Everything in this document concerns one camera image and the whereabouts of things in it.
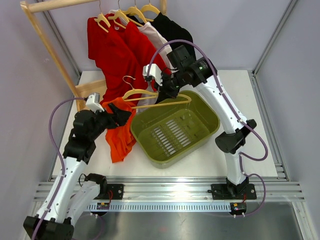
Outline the orange t shirt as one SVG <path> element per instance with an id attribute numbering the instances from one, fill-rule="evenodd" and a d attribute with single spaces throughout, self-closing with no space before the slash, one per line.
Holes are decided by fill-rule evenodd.
<path id="1" fill-rule="evenodd" d="M 133 109 L 133 107 L 135 106 L 133 102 L 124 101 L 122 97 L 117 97 L 112 101 L 103 102 L 101 104 L 108 113 L 111 113 L 112 110 L 108 106 L 108 104 L 114 104 L 120 110 L 131 113 L 124 126 L 119 126 L 115 129 L 107 130 L 105 134 L 105 140 L 110 147 L 111 161 L 114 164 L 123 162 L 125 157 L 131 152 L 133 146 L 136 143 L 136 139 L 131 132 L 131 124 L 133 118 L 136 115 L 136 110 Z"/>

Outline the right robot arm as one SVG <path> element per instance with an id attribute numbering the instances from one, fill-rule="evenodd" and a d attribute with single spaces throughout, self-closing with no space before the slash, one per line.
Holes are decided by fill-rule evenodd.
<path id="1" fill-rule="evenodd" d="M 257 126 L 254 119 L 247 119 L 225 91 L 216 68 L 208 57 L 192 57 L 184 45 L 170 52 L 169 60 L 174 73 L 166 74 L 152 58 L 144 66 L 143 76 L 155 84 L 160 96 L 175 98 L 180 88 L 190 85 L 200 92 L 217 114 L 223 132 L 215 138 L 215 144 L 224 153 L 226 182 L 217 188 L 218 196 L 239 198 L 249 188 L 249 178 L 244 173 L 241 152 L 247 136 Z"/>

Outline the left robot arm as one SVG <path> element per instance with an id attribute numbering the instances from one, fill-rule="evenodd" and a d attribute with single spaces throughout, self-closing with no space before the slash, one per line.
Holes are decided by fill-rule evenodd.
<path id="1" fill-rule="evenodd" d="M 23 227 L 32 240 L 70 240 L 74 228 L 87 206 L 95 199 L 103 199 L 109 191 L 105 176 L 90 173 L 74 193 L 76 183 L 87 167 L 95 149 L 96 139 L 106 130 L 123 127 L 132 113 L 108 104 L 81 110 L 74 116 L 64 152 L 59 154 L 61 169 L 44 203 L 34 216 L 27 216 Z"/>

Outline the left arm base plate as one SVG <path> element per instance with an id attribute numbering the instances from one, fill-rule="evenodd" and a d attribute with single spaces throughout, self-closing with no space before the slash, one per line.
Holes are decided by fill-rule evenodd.
<path id="1" fill-rule="evenodd" d="M 100 188 L 100 193 L 96 197 L 98 200 L 122 200 L 124 195 L 124 185 L 120 183 L 107 184 Z"/>

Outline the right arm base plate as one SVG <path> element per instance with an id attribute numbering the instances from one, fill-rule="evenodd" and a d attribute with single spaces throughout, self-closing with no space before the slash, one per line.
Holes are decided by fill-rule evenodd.
<path id="1" fill-rule="evenodd" d="M 256 200 L 257 194 L 255 185 L 250 183 L 240 193 L 234 196 L 227 190 L 227 184 L 212 184 L 207 190 L 212 195 L 213 200 Z"/>

